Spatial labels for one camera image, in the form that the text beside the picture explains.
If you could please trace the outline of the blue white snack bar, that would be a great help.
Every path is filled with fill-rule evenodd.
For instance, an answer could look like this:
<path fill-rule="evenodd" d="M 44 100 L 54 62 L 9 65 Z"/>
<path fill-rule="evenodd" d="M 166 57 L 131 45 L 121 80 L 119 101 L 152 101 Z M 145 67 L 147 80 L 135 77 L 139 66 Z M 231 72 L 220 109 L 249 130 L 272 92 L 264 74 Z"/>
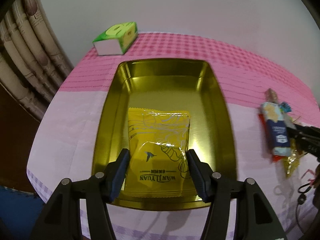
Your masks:
<path fill-rule="evenodd" d="M 261 105 L 268 142 L 274 156 L 289 157 L 291 154 L 290 140 L 286 124 L 279 106 L 276 103 L 265 102 Z"/>

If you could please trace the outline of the clear gold snack bag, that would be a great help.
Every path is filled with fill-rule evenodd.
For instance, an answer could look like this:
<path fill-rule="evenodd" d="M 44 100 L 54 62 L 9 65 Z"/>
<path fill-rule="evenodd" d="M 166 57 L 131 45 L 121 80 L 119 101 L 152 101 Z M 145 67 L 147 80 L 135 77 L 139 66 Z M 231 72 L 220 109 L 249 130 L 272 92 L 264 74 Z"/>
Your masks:
<path fill-rule="evenodd" d="M 290 150 L 290 155 L 285 157 L 282 161 L 286 178 L 290 178 L 292 176 L 294 171 L 300 165 L 300 158 L 306 154 L 306 152 L 301 149 L 300 145 L 296 143 L 295 139 L 290 139 Z"/>

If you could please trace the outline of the red snack packet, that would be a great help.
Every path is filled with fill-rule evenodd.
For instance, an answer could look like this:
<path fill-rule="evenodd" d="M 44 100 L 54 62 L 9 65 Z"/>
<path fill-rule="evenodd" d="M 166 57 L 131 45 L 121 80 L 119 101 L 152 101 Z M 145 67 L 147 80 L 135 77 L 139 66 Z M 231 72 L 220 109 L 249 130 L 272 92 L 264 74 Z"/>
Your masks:
<path fill-rule="evenodd" d="M 267 152 L 268 154 L 271 156 L 272 162 L 273 163 L 277 163 L 278 161 L 280 161 L 281 159 L 283 159 L 283 156 L 278 156 L 278 155 L 273 155 L 272 152 L 272 147 L 271 147 L 271 141 L 270 141 L 270 136 L 268 133 L 268 129 L 264 120 L 263 115 L 260 113 L 258 114 L 258 118 L 260 120 L 260 123 L 262 125 L 263 131 L 264 131 L 264 135 L 265 135 L 265 140 L 266 140 L 266 145 L 267 145 Z"/>

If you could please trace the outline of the small brown candy box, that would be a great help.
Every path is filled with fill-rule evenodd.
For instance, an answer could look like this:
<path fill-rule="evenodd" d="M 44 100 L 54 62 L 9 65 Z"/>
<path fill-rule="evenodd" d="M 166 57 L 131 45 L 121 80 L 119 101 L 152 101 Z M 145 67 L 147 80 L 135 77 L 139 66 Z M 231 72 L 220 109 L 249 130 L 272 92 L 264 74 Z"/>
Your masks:
<path fill-rule="evenodd" d="M 269 88 L 265 92 L 265 97 L 266 97 L 267 102 L 276 103 L 276 104 L 279 103 L 278 96 L 277 96 L 276 92 L 274 90 L 272 90 L 271 88 Z"/>

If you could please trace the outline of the yellow snack pouch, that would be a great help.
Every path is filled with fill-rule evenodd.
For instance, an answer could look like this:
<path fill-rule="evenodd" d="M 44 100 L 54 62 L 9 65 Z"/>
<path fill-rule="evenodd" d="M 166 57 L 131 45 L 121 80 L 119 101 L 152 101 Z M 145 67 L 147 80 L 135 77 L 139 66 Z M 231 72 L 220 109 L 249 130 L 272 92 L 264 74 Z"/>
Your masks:
<path fill-rule="evenodd" d="M 185 155 L 189 112 L 129 108 L 127 116 L 130 163 L 125 194 L 139 198 L 196 195 Z"/>

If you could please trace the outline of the green candy stick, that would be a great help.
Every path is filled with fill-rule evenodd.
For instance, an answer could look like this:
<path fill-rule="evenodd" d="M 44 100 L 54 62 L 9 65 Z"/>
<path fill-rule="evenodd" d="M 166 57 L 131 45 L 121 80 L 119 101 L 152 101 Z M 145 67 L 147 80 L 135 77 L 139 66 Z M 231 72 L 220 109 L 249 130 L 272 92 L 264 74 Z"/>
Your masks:
<path fill-rule="evenodd" d="M 286 125 L 288 128 L 296 129 L 296 126 L 295 126 L 295 124 L 293 123 L 293 119 L 288 115 L 288 113 L 292 111 L 290 105 L 289 105 L 287 102 L 282 102 L 282 103 L 279 105 L 279 107 L 280 107 L 280 110 L 281 110 L 281 112 L 282 112 L 285 125 Z"/>

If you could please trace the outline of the blue foam mat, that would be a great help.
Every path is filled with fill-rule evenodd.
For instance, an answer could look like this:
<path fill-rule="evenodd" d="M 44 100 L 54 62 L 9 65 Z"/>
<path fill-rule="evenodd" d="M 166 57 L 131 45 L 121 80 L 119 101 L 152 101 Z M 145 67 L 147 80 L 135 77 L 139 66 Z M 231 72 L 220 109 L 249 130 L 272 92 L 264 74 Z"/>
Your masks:
<path fill-rule="evenodd" d="M 1 239 L 28 239 L 43 207 L 38 195 L 1 186 Z"/>

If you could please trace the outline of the pink checkered tablecloth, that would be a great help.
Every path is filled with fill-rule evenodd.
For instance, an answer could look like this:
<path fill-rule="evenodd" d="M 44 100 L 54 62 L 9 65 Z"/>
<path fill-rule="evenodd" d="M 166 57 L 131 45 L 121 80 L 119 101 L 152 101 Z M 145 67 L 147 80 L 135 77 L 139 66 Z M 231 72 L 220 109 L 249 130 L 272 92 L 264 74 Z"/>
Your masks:
<path fill-rule="evenodd" d="M 286 239 L 319 180 L 319 106 L 285 68 L 216 40 L 90 50 L 40 123 L 31 239 Z"/>

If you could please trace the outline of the brown wooden cabinet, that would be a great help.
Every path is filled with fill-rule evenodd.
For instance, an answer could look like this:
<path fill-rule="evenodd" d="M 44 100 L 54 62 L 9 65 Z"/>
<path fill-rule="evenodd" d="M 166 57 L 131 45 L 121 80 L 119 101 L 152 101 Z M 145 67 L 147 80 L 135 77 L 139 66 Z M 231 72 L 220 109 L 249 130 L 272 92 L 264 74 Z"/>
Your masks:
<path fill-rule="evenodd" d="M 39 122 L 1 88 L 1 185 L 34 191 L 27 162 L 38 127 Z"/>

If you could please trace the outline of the gold metal tin tray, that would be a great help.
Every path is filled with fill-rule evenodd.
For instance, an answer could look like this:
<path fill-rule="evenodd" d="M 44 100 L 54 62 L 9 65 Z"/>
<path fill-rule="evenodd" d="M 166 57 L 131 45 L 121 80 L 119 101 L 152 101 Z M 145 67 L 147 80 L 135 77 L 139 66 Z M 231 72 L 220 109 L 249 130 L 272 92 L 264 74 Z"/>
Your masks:
<path fill-rule="evenodd" d="M 211 65 L 201 60 L 148 59 L 118 65 L 101 114 L 92 171 L 121 150 L 130 163 L 113 204 L 169 211 L 203 207 L 186 153 L 236 179 L 231 121 Z"/>

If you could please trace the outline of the beige patterned curtain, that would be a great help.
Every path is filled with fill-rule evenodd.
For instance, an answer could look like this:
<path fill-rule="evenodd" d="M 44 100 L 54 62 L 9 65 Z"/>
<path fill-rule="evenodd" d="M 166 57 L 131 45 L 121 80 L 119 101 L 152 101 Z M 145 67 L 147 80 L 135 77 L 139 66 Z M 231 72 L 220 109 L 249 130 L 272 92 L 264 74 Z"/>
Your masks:
<path fill-rule="evenodd" d="M 73 67 L 55 41 L 40 0 L 8 0 L 1 10 L 1 87 L 41 120 Z"/>

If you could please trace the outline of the green tissue box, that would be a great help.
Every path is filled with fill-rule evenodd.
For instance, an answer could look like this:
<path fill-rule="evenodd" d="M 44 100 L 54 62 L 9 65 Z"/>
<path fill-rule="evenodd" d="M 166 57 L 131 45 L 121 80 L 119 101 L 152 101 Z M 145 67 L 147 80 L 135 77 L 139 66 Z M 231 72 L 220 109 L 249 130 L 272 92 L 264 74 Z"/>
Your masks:
<path fill-rule="evenodd" d="M 115 24 L 93 40 L 99 56 L 123 55 L 138 36 L 136 22 Z"/>

